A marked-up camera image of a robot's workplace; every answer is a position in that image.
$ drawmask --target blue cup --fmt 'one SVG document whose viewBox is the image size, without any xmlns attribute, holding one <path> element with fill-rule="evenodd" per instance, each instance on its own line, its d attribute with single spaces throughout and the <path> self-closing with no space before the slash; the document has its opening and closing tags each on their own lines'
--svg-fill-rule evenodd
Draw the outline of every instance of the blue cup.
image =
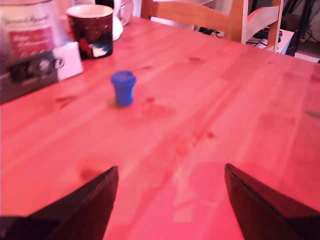
<svg viewBox="0 0 320 240">
<path fill-rule="evenodd" d="M 128 106 L 134 101 L 134 86 L 137 82 L 131 71 L 118 71 L 111 77 L 114 86 L 116 103 Z"/>
</svg>

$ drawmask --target black mug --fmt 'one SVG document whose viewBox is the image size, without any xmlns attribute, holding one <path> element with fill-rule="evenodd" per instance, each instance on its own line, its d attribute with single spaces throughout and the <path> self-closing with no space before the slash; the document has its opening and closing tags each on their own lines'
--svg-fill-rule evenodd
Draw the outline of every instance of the black mug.
<svg viewBox="0 0 320 240">
<path fill-rule="evenodd" d="M 82 57 L 103 58 L 113 53 L 113 9 L 104 5 L 83 4 L 66 10 Z"/>
</svg>

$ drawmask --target wooden table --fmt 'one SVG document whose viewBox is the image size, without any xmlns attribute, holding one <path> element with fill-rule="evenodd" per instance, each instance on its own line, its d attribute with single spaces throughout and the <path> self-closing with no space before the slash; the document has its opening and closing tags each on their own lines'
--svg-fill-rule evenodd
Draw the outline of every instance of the wooden table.
<svg viewBox="0 0 320 240">
<path fill-rule="evenodd" d="M 228 162 L 320 210 L 320 65 L 133 18 L 108 58 L 1 106 L 1 214 L 27 215 L 113 165 L 108 240 L 243 239 Z M 115 105 L 110 76 L 137 77 Z"/>
</svg>

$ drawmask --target box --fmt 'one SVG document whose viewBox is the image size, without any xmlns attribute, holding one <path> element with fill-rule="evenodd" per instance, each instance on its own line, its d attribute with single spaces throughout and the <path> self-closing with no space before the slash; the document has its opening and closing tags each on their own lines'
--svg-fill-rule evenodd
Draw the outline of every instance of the box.
<svg viewBox="0 0 320 240">
<path fill-rule="evenodd" d="M 1 62 L 0 70 L 0 103 L 4 104 L 78 75 L 83 66 L 78 43 L 68 42 L 51 51 Z"/>
</svg>

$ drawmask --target white mug rim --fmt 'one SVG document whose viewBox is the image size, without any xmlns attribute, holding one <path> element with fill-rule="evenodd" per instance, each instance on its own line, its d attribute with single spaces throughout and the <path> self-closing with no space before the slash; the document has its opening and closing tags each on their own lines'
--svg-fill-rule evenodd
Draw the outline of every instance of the white mug rim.
<svg viewBox="0 0 320 240">
<path fill-rule="evenodd" d="M 97 8 L 104 8 L 106 10 L 105 14 L 90 14 L 90 15 L 83 15 L 83 14 L 79 14 L 76 13 L 78 9 L 97 9 Z M 105 6 L 105 5 L 98 5 L 98 4 L 81 4 L 81 5 L 75 5 L 75 6 L 71 6 L 69 7 L 65 13 L 71 17 L 75 17 L 75 18 L 80 18 L 80 19 L 94 19 L 94 18 L 102 18 L 102 17 L 106 17 L 111 15 L 114 12 L 114 10 L 109 7 L 109 6 Z"/>
</svg>

